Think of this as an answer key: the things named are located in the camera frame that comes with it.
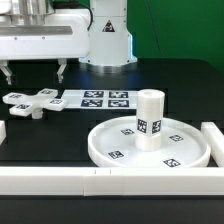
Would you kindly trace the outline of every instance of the white plate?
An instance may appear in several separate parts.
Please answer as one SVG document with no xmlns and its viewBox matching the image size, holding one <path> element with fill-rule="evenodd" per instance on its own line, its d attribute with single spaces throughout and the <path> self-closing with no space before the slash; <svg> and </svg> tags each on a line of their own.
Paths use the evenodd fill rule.
<svg viewBox="0 0 224 224">
<path fill-rule="evenodd" d="M 122 131 L 132 130 L 125 135 Z M 161 148 L 145 152 L 135 146 L 136 117 L 121 117 L 96 126 L 88 137 L 88 152 L 100 167 L 205 167 L 210 146 L 203 134 L 185 123 L 163 118 Z"/>
</svg>

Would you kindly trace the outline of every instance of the black cable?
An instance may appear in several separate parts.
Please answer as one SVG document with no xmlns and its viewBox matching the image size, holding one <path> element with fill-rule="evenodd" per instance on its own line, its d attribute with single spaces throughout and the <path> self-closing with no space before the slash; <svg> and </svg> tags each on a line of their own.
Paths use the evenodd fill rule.
<svg viewBox="0 0 224 224">
<path fill-rule="evenodd" d="M 154 17 L 153 17 L 153 13 L 152 13 L 152 8 L 151 8 L 149 0 L 145 0 L 145 1 L 146 1 L 146 4 L 147 4 L 147 9 L 149 11 L 149 16 L 151 18 L 153 32 L 154 32 L 154 35 L 155 35 L 155 38 L 156 38 L 156 43 L 157 43 L 157 47 L 159 49 L 160 57 L 164 58 L 164 55 L 163 55 L 163 52 L 162 52 L 162 49 L 161 49 L 161 45 L 160 45 L 160 41 L 159 41 L 159 37 L 158 37 L 158 33 L 157 33 L 157 29 L 156 29 L 156 25 L 155 25 L 155 21 L 154 21 Z"/>
<path fill-rule="evenodd" d="M 69 0 L 69 2 L 54 2 L 54 9 L 77 9 L 79 7 L 83 7 L 89 10 L 90 13 L 90 25 L 88 27 L 89 30 L 93 23 L 93 12 L 87 5 L 81 4 L 77 0 Z"/>
<path fill-rule="evenodd" d="M 89 13 L 90 13 L 90 24 L 89 24 L 89 27 L 88 27 L 88 30 L 89 30 L 90 27 L 91 27 L 91 25 L 92 25 L 92 23 L 93 23 L 93 12 L 92 12 L 92 10 L 87 5 L 78 3 L 78 6 L 81 6 L 81 7 L 86 8 L 86 9 L 89 10 Z"/>
</svg>

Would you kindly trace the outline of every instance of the green wall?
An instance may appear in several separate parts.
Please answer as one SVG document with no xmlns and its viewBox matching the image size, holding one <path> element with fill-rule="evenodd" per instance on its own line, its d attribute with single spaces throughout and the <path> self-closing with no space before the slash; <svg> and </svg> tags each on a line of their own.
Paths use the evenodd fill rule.
<svg viewBox="0 0 224 224">
<path fill-rule="evenodd" d="M 165 58 L 206 60 L 224 74 L 224 0 L 150 0 L 150 5 Z M 128 0 L 128 29 L 137 57 L 161 57 L 145 0 Z"/>
</svg>

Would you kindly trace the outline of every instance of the white foam block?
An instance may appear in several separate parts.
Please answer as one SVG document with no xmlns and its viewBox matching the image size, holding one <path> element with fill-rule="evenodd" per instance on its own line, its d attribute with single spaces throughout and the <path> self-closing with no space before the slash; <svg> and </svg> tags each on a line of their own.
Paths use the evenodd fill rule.
<svg viewBox="0 0 224 224">
<path fill-rule="evenodd" d="M 211 155 L 219 167 L 224 167 L 224 136 L 213 122 L 203 122 L 201 131 L 211 145 Z"/>
<path fill-rule="evenodd" d="M 6 138 L 5 122 L 0 121 L 0 145 L 2 144 L 5 138 Z"/>
<path fill-rule="evenodd" d="M 224 195 L 223 169 L 114 169 L 123 195 Z"/>
<path fill-rule="evenodd" d="M 84 195 L 122 195 L 123 177 L 112 174 L 109 168 L 98 168 L 95 174 L 84 177 Z"/>
<path fill-rule="evenodd" d="M 1 167 L 0 195 L 83 195 L 89 168 Z"/>
</svg>

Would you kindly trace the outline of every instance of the white cylinder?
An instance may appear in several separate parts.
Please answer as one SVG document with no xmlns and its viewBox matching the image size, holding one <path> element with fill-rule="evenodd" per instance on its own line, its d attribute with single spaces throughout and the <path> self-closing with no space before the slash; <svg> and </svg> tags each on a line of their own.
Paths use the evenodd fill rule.
<svg viewBox="0 0 224 224">
<path fill-rule="evenodd" d="M 161 147 L 161 121 L 165 94 L 159 90 L 145 89 L 138 92 L 135 145 L 144 151 Z"/>
</svg>

